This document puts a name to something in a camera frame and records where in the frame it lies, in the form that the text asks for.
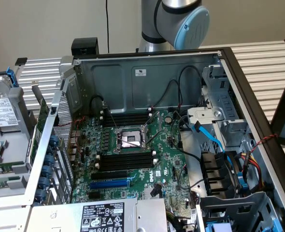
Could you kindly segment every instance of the black cable on wall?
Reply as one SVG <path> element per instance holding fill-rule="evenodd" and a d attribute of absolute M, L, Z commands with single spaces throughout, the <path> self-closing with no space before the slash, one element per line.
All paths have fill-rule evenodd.
<path fill-rule="evenodd" d="M 106 23 L 107 23 L 107 50 L 109 53 L 109 20 L 108 20 L 108 3 L 106 0 Z"/>

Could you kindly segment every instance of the white wall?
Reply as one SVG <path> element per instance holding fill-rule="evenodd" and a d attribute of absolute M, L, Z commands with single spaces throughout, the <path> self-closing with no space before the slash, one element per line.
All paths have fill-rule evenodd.
<path fill-rule="evenodd" d="M 140 0 L 108 0 L 110 52 L 132 52 L 141 35 Z M 0 0 L 0 71 L 18 57 L 71 55 L 74 38 L 97 37 L 107 53 L 105 0 Z"/>
<path fill-rule="evenodd" d="M 211 25 L 204 45 L 285 39 L 285 0 L 203 0 Z M 108 0 L 110 51 L 133 52 L 140 0 Z M 74 38 L 99 39 L 107 52 L 105 0 L 0 0 L 0 71 L 18 57 L 71 54 Z"/>
<path fill-rule="evenodd" d="M 285 0 L 203 0 L 210 12 L 204 45 L 285 39 Z"/>

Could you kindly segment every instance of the motherboard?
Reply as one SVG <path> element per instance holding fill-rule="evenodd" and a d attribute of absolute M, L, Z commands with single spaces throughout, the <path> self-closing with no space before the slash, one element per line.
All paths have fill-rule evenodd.
<path fill-rule="evenodd" d="M 74 125 L 72 135 L 80 135 L 74 137 L 80 152 L 76 153 L 72 165 L 75 176 L 72 203 L 163 198 L 168 211 L 178 216 L 190 215 L 189 191 L 180 188 L 180 185 L 189 185 L 187 173 L 181 176 L 180 185 L 177 182 L 185 166 L 185 156 L 172 144 L 179 141 L 178 120 L 172 127 L 172 112 L 166 110 L 155 114 L 156 117 L 149 117 L 145 127 L 106 127 L 95 118 Z M 128 159 L 129 156 L 126 166 L 120 158 Z M 103 181 L 103 177 L 96 180 L 107 173 L 115 178 L 120 175 L 123 179 Z M 160 189 L 160 193 L 154 194 L 154 189 Z"/>

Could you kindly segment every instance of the blue pcie slot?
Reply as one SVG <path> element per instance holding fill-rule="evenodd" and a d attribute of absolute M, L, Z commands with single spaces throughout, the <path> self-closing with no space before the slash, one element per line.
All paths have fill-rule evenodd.
<path fill-rule="evenodd" d="M 90 189 L 108 189 L 108 188 L 119 188 L 119 187 L 129 187 L 128 179 L 118 179 L 118 180 L 108 180 L 108 181 L 98 181 L 91 182 Z"/>

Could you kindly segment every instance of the power supply label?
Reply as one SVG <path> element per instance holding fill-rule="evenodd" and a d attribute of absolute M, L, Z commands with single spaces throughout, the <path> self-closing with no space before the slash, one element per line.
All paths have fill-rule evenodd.
<path fill-rule="evenodd" d="M 0 99 L 0 127 L 18 125 L 16 115 L 8 98 Z"/>
<path fill-rule="evenodd" d="M 85 205 L 80 232 L 123 232 L 124 203 Z"/>

